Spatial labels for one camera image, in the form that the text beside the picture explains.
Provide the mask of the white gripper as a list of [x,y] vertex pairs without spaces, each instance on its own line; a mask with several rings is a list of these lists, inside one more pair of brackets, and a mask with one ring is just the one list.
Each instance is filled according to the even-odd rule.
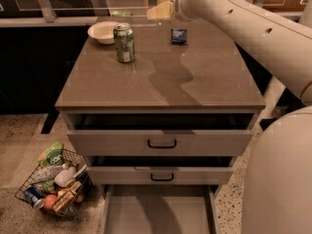
[[151,9],[147,10],[147,18],[149,20],[169,20],[173,14],[181,21],[190,21],[182,8],[183,0],[165,1]]

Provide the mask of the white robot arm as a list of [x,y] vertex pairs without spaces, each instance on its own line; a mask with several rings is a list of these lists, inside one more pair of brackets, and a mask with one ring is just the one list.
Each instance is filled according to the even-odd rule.
[[214,24],[302,101],[253,147],[241,233],[312,234],[312,28],[246,0],[173,0],[147,16]]

